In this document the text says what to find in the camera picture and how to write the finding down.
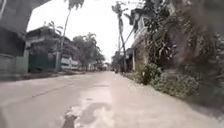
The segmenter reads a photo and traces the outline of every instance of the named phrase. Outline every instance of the house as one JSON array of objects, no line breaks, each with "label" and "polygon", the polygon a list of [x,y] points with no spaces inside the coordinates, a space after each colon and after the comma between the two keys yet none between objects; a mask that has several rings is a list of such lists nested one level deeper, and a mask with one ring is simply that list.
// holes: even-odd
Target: house
[{"label": "house", "polygon": [[[166,0],[152,0],[154,2],[154,7],[158,7],[159,4],[167,4],[168,10],[170,14],[173,14],[176,9],[181,8],[182,5],[186,5],[186,0],[180,1],[180,3],[175,3],[174,0],[166,1]],[[134,29],[134,42],[132,44],[132,70],[138,70],[141,68],[141,65],[148,63],[148,56],[141,52],[143,49],[141,42],[143,41],[144,35],[147,33],[147,24],[151,21],[153,16],[153,12],[146,11],[141,8],[136,8],[131,11],[131,20],[130,25],[133,26]]]},{"label": "house", "polygon": [[130,49],[130,59],[129,59],[129,65],[132,66],[132,70],[138,69],[139,65],[139,58],[144,58],[143,55],[139,55],[141,50],[141,46],[139,45],[142,42],[143,35],[147,32],[147,23],[150,21],[150,14],[140,8],[133,9],[131,11],[131,17],[132,21],[130,21],[130,25],[134,27],[134,42]]},{"label": "house", "polygon": [[27,25],[32,10],[49,0],[0,0],[0,74],[28,71],[25,54]]},{"label": "house", "polygon": [[[124,71],[124,52],[117,51],[115,53],[115,56],[112,59],[113,59],[112,67],[123,72]],[[126,64],[127,64],[126,71],[133,70],[133,48],[128,48],[126,50],[125,60],[126,60]]]},{"label": "house", "polygon": [[[56,54],[62,36],[53,29],[41,27],[27,33],[26,42],[28,48],[29,71],[54,71],[56,66]],[[71,45],[70,39],[65,37],[63,45],[61,68],[65,70],[78,70],[78,49]]]}]

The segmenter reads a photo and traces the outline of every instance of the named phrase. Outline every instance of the roof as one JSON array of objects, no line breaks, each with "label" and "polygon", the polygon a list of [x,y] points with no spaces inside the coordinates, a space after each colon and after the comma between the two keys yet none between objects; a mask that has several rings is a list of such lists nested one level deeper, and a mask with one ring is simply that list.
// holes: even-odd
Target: roof
[{"label": "roof", "polygon": [[[32,31],[29,31],[26,34],[26,38],[29,39],[29,38],[33,38],[33,37],[43,37],[43,36],[46,36],[46,35],[50,36],[50,37],[53,37],[53,38],[62,38],[62,36],[57,34],[53,29],[45,27],[45,26],[34,29]],[[65,40],[65,42],[70,42],[71,41],[68,37],[65,37],[64,40]]]}]

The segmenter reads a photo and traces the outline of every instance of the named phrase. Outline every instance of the fence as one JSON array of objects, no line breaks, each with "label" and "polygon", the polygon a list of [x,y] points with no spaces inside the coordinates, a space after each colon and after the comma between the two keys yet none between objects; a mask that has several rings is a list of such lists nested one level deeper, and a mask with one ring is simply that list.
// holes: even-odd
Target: fence
[{"label": "fence", "polygon": [[0,54],[0,75],[12,74],[16,70],[16,57]]}]

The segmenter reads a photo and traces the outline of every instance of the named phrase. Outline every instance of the shrub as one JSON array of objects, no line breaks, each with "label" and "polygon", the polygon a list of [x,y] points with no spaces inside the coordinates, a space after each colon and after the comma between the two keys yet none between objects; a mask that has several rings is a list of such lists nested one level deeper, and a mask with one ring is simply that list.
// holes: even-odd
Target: shrub
[{"label": "shrub", "polygon": [[156,90],[181,99],[198,93],[199,83],[194,77],[177,72],[161,74],[157,84],[152,85]]},{"label": "shrub", "polygon": [[151,82],[154,83],[156,82],[155,79],[160,77],[160,74],[161,69],[157,65],[150,63],[137,72],[137,82],[144,85],[151,84]]}]

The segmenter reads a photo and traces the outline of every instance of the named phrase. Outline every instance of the road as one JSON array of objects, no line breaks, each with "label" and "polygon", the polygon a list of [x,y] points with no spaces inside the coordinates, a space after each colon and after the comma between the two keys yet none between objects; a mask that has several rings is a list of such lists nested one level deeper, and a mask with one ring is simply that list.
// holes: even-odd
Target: road
[{"label": "road", "polygon": [[207,109],[112,72],[1,83],[0,108],[0,128],[224,127]]}]

